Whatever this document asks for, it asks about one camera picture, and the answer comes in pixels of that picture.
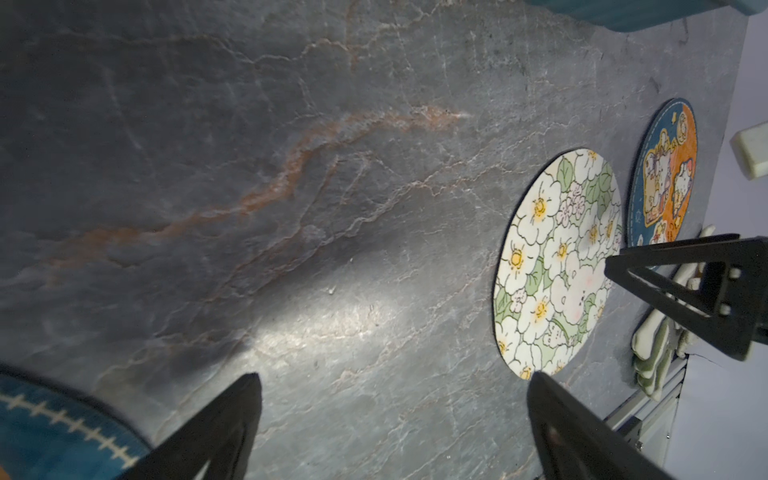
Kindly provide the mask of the blue orange cats coaster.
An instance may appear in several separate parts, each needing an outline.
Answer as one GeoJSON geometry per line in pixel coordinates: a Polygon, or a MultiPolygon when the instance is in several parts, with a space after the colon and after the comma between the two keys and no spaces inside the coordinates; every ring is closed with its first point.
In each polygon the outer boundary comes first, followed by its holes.
{"type": "Polygon", "coordinates": [[[694,110],[684,98],[654,115],[638,149],[626,207],[626,245],[674,242],[694,187],[698,135],[694,110]]]}

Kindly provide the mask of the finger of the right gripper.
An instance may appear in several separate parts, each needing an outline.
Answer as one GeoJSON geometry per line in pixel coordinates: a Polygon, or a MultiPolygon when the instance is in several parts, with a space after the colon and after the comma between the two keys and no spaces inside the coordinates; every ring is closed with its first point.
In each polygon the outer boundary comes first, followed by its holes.
{"type": "Polygon", "coordinates": [[[735,233],[624,248],[605,275],[723,354],[739,361],[767,343],[767,238],[735,233]],[[659,274],[658,266],[704,266],[699,288],[659,274]]]}

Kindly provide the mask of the teal plastic storage box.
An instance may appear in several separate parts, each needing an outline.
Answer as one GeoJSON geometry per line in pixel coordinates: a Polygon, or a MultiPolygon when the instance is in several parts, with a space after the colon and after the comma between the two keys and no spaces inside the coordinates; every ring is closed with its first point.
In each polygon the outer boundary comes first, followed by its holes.
{"type": "Polygon", "coordinates": [[[767,9],[767,0],[532,0],[528,4],[619,33],[631,33],[721,8],[730,8],[745,16],[767,9]]]}

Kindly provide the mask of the white green floral coaster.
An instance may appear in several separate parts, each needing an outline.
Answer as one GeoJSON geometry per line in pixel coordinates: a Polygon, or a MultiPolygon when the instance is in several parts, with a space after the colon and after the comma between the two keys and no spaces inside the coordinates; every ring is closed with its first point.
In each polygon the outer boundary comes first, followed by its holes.
{"type": "Polygon", "coordinates": [[[533,181],[512,216],[493,289],[497,348],[520,379],[554,375],[583,348],[605,310],[605,261],[622,237],[618,182],[595,151],[566,152],[533,181]]]}

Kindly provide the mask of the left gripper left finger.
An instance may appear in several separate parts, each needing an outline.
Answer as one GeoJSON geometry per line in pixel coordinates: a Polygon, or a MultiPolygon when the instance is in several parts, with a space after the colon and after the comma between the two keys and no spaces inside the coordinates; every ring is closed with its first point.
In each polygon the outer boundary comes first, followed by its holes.
{"type": "Polygon", "coordinates": [[[262,413],[262,383],[244,374],[122,479],[242,479],[262,413]]]}

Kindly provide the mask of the white green work glove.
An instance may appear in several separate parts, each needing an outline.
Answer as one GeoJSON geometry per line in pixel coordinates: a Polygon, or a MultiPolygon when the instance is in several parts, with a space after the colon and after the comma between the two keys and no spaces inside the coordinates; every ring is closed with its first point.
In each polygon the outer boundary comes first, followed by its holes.
{"type": "Polygon", "coordinates": [[[673,360],[685,359],[699,337],[658,309],[636,329],[632,340],[633,368],[638,388],[659,402],[673,360]]]}

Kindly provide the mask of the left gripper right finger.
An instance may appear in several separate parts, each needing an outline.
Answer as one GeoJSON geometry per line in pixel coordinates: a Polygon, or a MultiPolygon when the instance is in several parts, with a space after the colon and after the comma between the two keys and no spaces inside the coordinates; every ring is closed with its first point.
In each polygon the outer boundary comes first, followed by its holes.
{"type": "Polygon", "coordinates": [[[546,479],[671,479],[549,375],[532,374],[526,400],[546,479]]]}

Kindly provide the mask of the blue orange animals coaster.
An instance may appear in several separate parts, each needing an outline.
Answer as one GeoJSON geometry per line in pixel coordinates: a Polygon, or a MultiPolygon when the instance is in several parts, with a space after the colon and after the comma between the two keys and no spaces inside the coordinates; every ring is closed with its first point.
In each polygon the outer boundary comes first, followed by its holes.
{"type": "Polygon", "coordinates": [[[115,479],[151,450],[95,402],[1,369],[3,479],[115,479]]]}

